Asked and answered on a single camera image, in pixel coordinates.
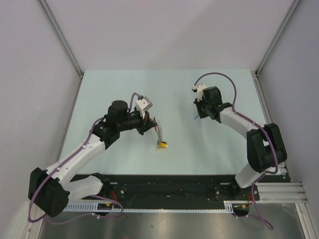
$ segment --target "robotic arm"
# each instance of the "robotic arm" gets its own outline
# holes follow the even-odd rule
[[[50,217],[60,214],[68,202],[98,194],[101,189],[110,188],[110,181],[99,173],[88,178],[70,182],[74,175],[96,155],[108,149],[120,137],[120,132],[137,129],[143,135],[157,123],[150,118],[148,109],[152,103],[147,97],[136,101],[133,112],[128,112],[128,104],[114,101],[108,114],[93,126],[87,140],[64,159],[47,167],[45,170],[36,168],[30,176],[28,197]],[[40,184],[47,180],[40,191]]]
[[[212,120],[231,127],[247,139],[248,163],[240,173],[236,174],[235,180],[240,188],[251,186],[265,171],[275,166],[273,153],[269,145],[264,144],[267,141],[264,134],[254,123],[236,114],[231,103],[223,103],[217,87],[199,84],[193,86],[192,90],[197,93],[194,103],[201,119],[209,116]],[[274,146],[278,163],[286,161],[287,153],[279,127],[274,123],[262,127]]]

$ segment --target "metal frame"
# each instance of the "metal frame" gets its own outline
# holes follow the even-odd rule
[[[60,26],[58,25],[49,5],[47,4],[46,0],[37,0],[37,2],[39,3],[39,6],[43,10],[44,15],[46,16],[49,24],[52,27],[52,30],[54,31],[56,37],[58,38],[59,42],[61,43],[61,46],[64,49],[66,55],[70,59],[74,69],[76,70],[80,79],[82,79],[83,78],[83,71],[81,70],[67,40],[65,39],[65,36],[62,33],[62,30],[61,30]],[[260,75],[261,71],[263,70],[265,64],[269,60],[269,57],[271,56],[271,54],[274,51],[275,47],[277,46],[278,42],[280,41],[285,29],[287,28],[289,22],[293,18],[300,3],[301,3],[301,0],[294,0],[292,5],[290,6],[290,9],[288,10],[288,12],[287,12],[285,18],[283,19],[278,31],[276,32],[275,37],[273,38],[270,46],[268,47],[261,63],[259,64],[259,66],[255,72],[255,75],[253,75],[257,94],[258,94],[258,97],[259,97],[259,100],[260,100],[260,103],[262,106],[262,110],[263,110],[263,113],[264,113],[264,116],[265,116],[267,123],[272,122],[272,117],[271,117],[271,113],[270,113],[270,109],[268,107],[267,101],[265,99],[265,95],[264,95],[262,86],[260,84],[259,75]],[[284,174],[289,173],[289,171],[283,170],[283,173]],[[305,195],[305,191],[304,191],[301,183],[284,183],[284,184],[282,184],[282,183],[259,183],[259,184],[257,184],[257,187],[258,187],[258,190],[260,191],[260,199],[261,199],[259,201],[260,203],[278,203],[278,202],[280,202],[280,203],[295,203],[306,238],[308,238],[308,239],[319,238],[318,231],[317,231],[316,227],[314,226],[314,220],[313,220],[312,215],[311,215],[311,210],[309,208],[307,197]],[[77,202],[77,204],[88,204],[88,203],[94,204],[96,202]],[[225,210],[223,212],[230,213],[232,211],[229,208],[230,203],[231,203],[230,201],[229,202],[225,201]],[[167,210],[157,210],[157,212],[168,212],[168,211]],[[214,212],[214,210],[203,211],[203,212],[204,213]],[[41,210],[37,210],[36,214],[37,215],[41,214]],[[42,222],[39,222],[39,223],[36,223],[36,224],[33,224],[30,226],[28,239],[37,238],[41,224],[42,224]]]

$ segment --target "wall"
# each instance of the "wall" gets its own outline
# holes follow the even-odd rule
[[[284,137],[294,181],[302,181],[318,221],[319,1],[301,3],[261,74]]]
[[[255,70],[292,2],[48,0],[86,70]]]
[[[59,152],[79,78],[35,0],[0,1],[0,238]]]

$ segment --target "cable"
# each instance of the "cable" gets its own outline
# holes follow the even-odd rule
[[[252,123],[253,125],[255,125],[257,128],[259,128],[261,130],[261,132],[265,135],[266,139],[267,139],[267,142],[269,143],[269,146],[270,146],[270,149],[271,149],[271,152],[273,153],[273,156],[274,156],[274,162],[275,162],[275,171],[274,172],[270,172],[270,171],[265,171],[257,180],[255,180],[253,183],[252,183],[252,186],[251,186],[251,196],[252,196],[252,199],[253,199],[253,202],[254,202],[254,205],[255,205],[255,208],[256,208],[256,211],[257,211],[257,214],[258,216],[254,216],[254,215],[250,215],[250,217],[254,217],[254,218],[260,218],[262,220],[262,222],[266,225],[266,227],[270,230],[273,230],[274,227],[269,223],[269,221],[267,221],[266,219],[263,218],[263,216],[261,215],[258,207],[257,207],[257,204],[256,204],[256,200],[255,200],[255,196],[254,196],[254,188],[255,188],[255,185],[256,183],[261,180],[263,177],[265,177],[266,173],[270,173],[270,174],[276,174],[278,172],[278,159],[277,159],[277,155],[276,155],[276,152],[275,152],[275,148],[274,148],[274,145],[273,143],[271,142],[267,132],[259,125],[257,124],[256,122],[254,122],[252,119],[248,118],[247,116],[239,113],[236,111],[235,109],[235,103],[236,103],[236,98],[237,98],[237,89],[236,89],[236,86],[235,86],[235,83],[233,82],[233,80],[223,74],[223,73],[219,73],[219,72],[211,72],[211,73],[207,73],[207,74],[204,74],[202,75],[201,77],[199,77],[197,79],[197,81],[195,82],[194,86],[196,86],[196,84],[205,76],[208,76],[208,75],[220,75],[220,76],[223,76],[225,78],[227,78],[231,84],[233,85],[233,88],[234,88],[234,99],[233,99],[233,104],[232,104],[232,110],[233,112],[240,116],[241,118],[247,120],[248,122]]]
[[[90,137],[93,133],[93,129],[94,129],[94,126],[100,122],[101,120],[103,120],[103,118],[99,118],[97,119],[96,121],[94,121],[92,127],[91,127],[91,130],[89,132],[89,135],[88,137],[86,138],[86,140],[84,141],[83,145],[81,147],[79,147],[74,153],[72,153],[66,160],[64,160],[61,164],[59,164],[59,168],[62,168],[67,162],[69,162],[75,155],[77,155],[82,149],[83,149],[83,146],[85,146],[89,140],[90,140]],[[28,213],[28,221],[30,223],[36,223],[40,220],[42,220],[43,218],[46,217],[46,214],[43,214],[41,217],[37,218],[37,219],[32,219],[30,217],[30,214],[31,214],[31,209],[32,209],[32,205],[34,203],[34,200],[35,198],[37,197],[37,195],[39,194],[40,190],[43,188],[43,186],[45,185],[45,183],[52,177],[52,175],[54,173],[56,173],[58,171],[58,167],[56,167],[43,181],[42,183],[39,185],[39,187],[36,189],[36,191],[34,192],[34,195],[32,196],[31,198],[31,201],[30,201],[30,204],[29,204],[29,213]]]
[[[90,197],[94,197],[94,198],[98,198],[98,199],[102,199],[102,200],[107,200],[107,201],[113,202],[114,204],[117,204],[117,205],[120,206],[121,211],[120,211],[119,213],[115,214],[115,215],[112,215],[112,216],[102,216],[102,215],[98,215],[98,214],[95,214],[95,213],[84,213],[84,214],[81,214],[81,215],[79,215],[79,216],[77,216],[77,217],[74,217],[74,218],[72,218],[72,219],[66,220],[66,221],[64,221],[64,222],[58,222],[58,223],[52,221],[49,217],[47,217],[47,218],[46,218],[47,221],[48,221],[49,223],[53,224],[53,225],[63,225],[63,224],[70,223],[70,222],[72,222],[72,221],[74,221],[74,220],[76,220],[76,219],[79,219],[79,218],[82,218],[82,217],[86,217],[86,216],[96,216],[97,219],[99,219],[99,218],[106,218],[106,219],[117,218],[117,217],[119,217],[120,215],[122,215],[122,213],[124,212],[124,208],[123,208],[122,204],[120,204],[119,202],[117,202],[117,201],[115,201],[115,200],[108,199],[108,198],[103,198],[103,197],[100,197],[100,196],[97,196],[97,195],[91,195]]]
[[[137,97],[138,97],[138,99],[142,97],[140,94],[138,94],[138,93],[136,93],[136,92],[134,92],[134,93],[132,94],[131,102],[130,102],[130,107],[129,107],[129,113],[130,113],[130,112],[131,112],[131,110],[132,110],[132,105],[133,105],[133,99],[134,99],[134,96],[137,96]]]

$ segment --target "white table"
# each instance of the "white table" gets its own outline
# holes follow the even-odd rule
[[[97,118],[107,114],[114,100],[130,101],[133,92],[153,103],[150,115],[160,121],[168,148],[157,149],[154,129],[144,136],[136,130],[122,132],[108,150],[79,173],[89,174],[236,174],[247,163],[246,140],[231,128],[210,118],[194,119],[191,86],[202,74],[221,72],[237,87],[237,110],[265,122],[249,70],[136,70],[86,71],[63,146],[64,157],[87,136]],[[223,102],[232,102],[234,90],[222,76],[202,79],[217,86]]]

